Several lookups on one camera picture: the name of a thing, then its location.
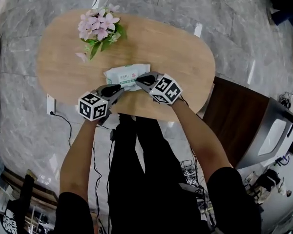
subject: forearm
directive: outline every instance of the forearm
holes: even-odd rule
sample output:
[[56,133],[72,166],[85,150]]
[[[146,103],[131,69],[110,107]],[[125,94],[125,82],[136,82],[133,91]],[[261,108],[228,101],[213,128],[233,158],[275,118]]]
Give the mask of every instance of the forearm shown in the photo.
[[76,193],[87,202],[92,145],[96,125],[96,120],[84,121],[64,159],[60,173],[60,193]]
[[216,170],[230,166],[219,139],[209,126],[181,100],[176,100],[172,108],[197,156],[206,182]]

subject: gray marble floor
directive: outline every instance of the gray marble floor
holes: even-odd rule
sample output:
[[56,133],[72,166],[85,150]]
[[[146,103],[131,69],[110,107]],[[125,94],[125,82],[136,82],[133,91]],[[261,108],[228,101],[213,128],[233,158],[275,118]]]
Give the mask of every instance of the gray marble floor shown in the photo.
[[[190,33],[202,24],[201,38],[211,48],[217,75],[277,98],[293,92],[293,29],[289,23],[270,26],[268,0],[98,0],[119,4],[122,12],[162,21]],[[56,16],[89,8],[93,0],[0,0],[0,155],[21,176],[31,169],[39,183],[59,192],[59,168],[68,151],[68,124],[46,114],[46,94],[36,76],[36,56],[45,27]],[[73,107],[57,103],[57,113],[72,124],[76,136],[83,119]],[[116,127],[113,115],[107,127]],[[190,159],[185,135],[176,122],[160,122],[165,138],[180,160]],[[106,214],[109,131],[95,135],[102,214]],[[137,143],[137,152],[142,150]],[[89,203],[95,208],[91,169]]]

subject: wet wipes package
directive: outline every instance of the wet wipes package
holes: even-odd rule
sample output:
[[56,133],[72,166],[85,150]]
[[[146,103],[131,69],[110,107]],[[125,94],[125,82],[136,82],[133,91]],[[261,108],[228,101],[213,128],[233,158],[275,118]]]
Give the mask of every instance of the wet wipes package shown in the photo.
[[141,89],[136,85],[136,78],[144,73],[150,72],[150,64],[132,64],[118,68],[111,68],[104,72],[107,84],[120,84],[125,91],[136,91]]

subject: equipment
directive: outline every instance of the equipment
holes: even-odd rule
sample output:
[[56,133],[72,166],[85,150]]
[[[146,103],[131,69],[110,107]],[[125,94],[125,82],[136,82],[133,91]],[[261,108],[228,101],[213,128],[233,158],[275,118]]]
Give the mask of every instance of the equipment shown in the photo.
[[136,84],[146,91],[158,103],[172,105],[181,95],[178,83],[167,74],[145,73],[136,79]]
[[86,92],[78,99],[78,113],[90,121],[100,119],[98,125],[101,126],[111,114],[109,109],[124,91],[119,84],[109,84]]

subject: flower bouquet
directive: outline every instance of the flower bouquet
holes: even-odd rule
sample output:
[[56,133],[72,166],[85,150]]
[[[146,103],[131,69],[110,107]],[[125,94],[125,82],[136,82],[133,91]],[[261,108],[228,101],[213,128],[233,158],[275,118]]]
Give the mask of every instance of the flower bouquet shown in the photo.
[[82,21],[78,24],[79,37],[86,42],[85,53],[76,53],[83,62],[87,56],[91,60],[101,46],[101,51],[107,49],[119,37],[126,38],[125,29],[119,24],[120,18],[114,17],[119,6],[110,4],[101,9],[89,10],[81,15]]

